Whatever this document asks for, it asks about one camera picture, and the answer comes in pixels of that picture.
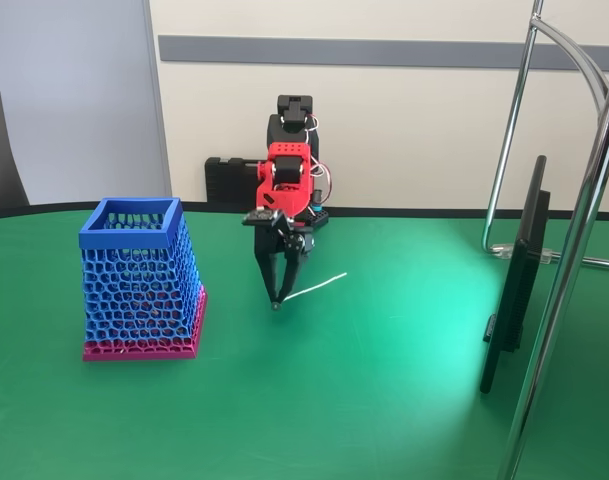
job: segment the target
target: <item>gray wall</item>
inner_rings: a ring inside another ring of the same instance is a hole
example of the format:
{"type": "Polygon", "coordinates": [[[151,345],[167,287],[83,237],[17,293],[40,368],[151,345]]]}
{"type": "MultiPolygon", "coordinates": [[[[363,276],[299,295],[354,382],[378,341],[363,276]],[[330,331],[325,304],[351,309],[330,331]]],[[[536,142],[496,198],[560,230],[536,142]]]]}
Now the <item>gray wall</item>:
{"type": "Polygon", "coordinates": [[[0,91],[31,203],[170,193],[147,15],[142,0],[0,0],[0,91]]]}

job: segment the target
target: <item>wire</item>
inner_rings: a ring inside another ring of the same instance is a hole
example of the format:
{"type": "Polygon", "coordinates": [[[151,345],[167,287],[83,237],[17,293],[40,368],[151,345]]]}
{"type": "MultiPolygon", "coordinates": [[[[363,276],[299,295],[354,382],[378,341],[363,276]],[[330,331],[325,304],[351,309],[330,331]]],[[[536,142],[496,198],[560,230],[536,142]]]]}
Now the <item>wire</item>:
{"type": "Polygon", "coordinates": [[[314,287],[307,288],[306,290],[302,290],[301,292],[297,292],[297,293],[294,293],[292,295],[289,295],[288,297],[286,297],[284,299],[284,301],[290,300],[291,298],[295,298],[295,297],[297,297],[299,295],[303,295],[303,294],[308,293],[308,292],[312,292],[313,290],[317,290],[318,288],[322,288],[322,287],[328,285],[329,283],[334,282],[335,280],[339,280],[340,278],[345,277],[346,275],[348,275],[348,273],[344,272],[344,273],[341,273],[340,275],[337,275],[337,276],[335,276],[333,278],[329,278],[327,281],[322,282],[319,285],[315,285],[314,287]]]}
{"type": "MultiPolygon", "coordinates": [[[[306,144],[310,139],[308,132],[313,132],[317,130],[320,126],[320,120],[313,115],[312,113],[309,115],[310,118],[313,119],[313,126],[311,128],[305,128],[306,132],[306,144]]],[[[331,192],[333,191],[333,180],[331,178],[331,170],[325,164],[319,162],[317,158],[311,155],[311,160],[313,161],[313,167],[311,168],[311,176],[313,178],[320,178],[326,176],[326,182],[328,183],[328,192],[326,193],[326,197],[322,200],[322,204],[326,203],[329,198],[331,198],[331,192]]]]}

